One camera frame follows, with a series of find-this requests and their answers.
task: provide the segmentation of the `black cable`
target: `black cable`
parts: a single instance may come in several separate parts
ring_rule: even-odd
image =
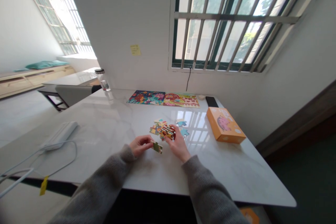
[[[190,74],[191,74],[191,66],[190,66],[189,68],[190,68],[190,72],[189,72],[189,78],[188,78],[188,81],[187,81],[187,88],[185,89],[185,91],[187,91],[187,90],[188,90],[188,83],[189,83]]]

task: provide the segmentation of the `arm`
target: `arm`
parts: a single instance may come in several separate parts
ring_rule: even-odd
[[[152,137],[138,136],[130,145],[110,156],[75,191],[64,209],[50,224],[102,223],[114,204],[132,163],[145,150],[152,147]]]
[[[165,138],[172,152],[183,162],[182,169],[188,177],[189,193],[203,223],[247,223],[240,210],[232,201],[226,188],[205,168],[197,156],[190,157],[180,130],[171,125],[176,132],[174,142]]]

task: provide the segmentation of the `teal cushion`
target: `teal cushion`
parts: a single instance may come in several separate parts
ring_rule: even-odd
[[[60,65],[69,65],[68,62],[64,61],[40,61],[34,64],[27,65],[26,68],[29,69],[44,69],[49,67],[57,67]]]
[[[29,71],[29,69],[28,68],[15,69],[13,72],[23,72],[23,71]]]

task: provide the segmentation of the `table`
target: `table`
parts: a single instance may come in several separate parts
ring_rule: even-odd
[[[47,85],[43,88],[38,89],[37,91],[40,92],[41,94],[44,95],[44,97],[54,106],[54,108],[57,111],[62,111],[62,110],[66,110],[69,106],[66,104],[66,102],[62,99],[61,96],[59,96],[59,94],[56,92],[55,90],[55,86],[56,85]],[[54,97],[58,97],[61,102],[59,103],[54,103],[54,101],[49,97],[49,96],[54,96]]]
[[[17,164],[39,148],[61,123],[77,121],[79,126],[70,135],[78,146],[77,159],[69,166],[50,176],[50,180],[83,183],[111,154],[136,136],[148,134],[153,120],[163,118],[168,123],[184,118],[190,133],[186,144],[191,155],[200,161],[225,185],[232,199],[239,202],[296,206],[296,201],[258,153],[249,139],[240,145],[217,142],[206,117],[208,105],[200,100],[201,108],[182,108],[128,104],[134,90],[112,90],[108,100],[103,90],[86,97],[79,103],[44,122],[17,140],[0,149],[0,171]],[[156,141],[159,136],[152,135]],[[148,150],[134,164],[123,188],[177,195],[189,195],[187,179],[180,161],[162,142],[163,154]],[[47,174],[68,163],[74,156],[74,146],[65,144],[48,155],[42,155],[21,164]],[[41,178],[32,173],[31,178]]]
[[[97,79],[95,69],[98,67],[90,68],[81,72],[73,73],[71,75],[64,76],[62,78],[44,82],[43,85],[83,85],[86,86]]]

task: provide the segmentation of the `person's right hand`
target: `person's right hand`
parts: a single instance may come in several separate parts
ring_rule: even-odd
[[[184,141],[184,138],[180,132],[180,129],[173,125],[170,124],[170,126],[175,130],[176,136],[175,136],[175,140],[174,142],[167,136],[164,137],[164,139],[166,140],[166,142],[168,143],[168,145],[171,148],[171,151],[174,153],[175,156],[177,156],[182,163],[185,163],[189,160],[190,153],[187,149],[186,143]]]

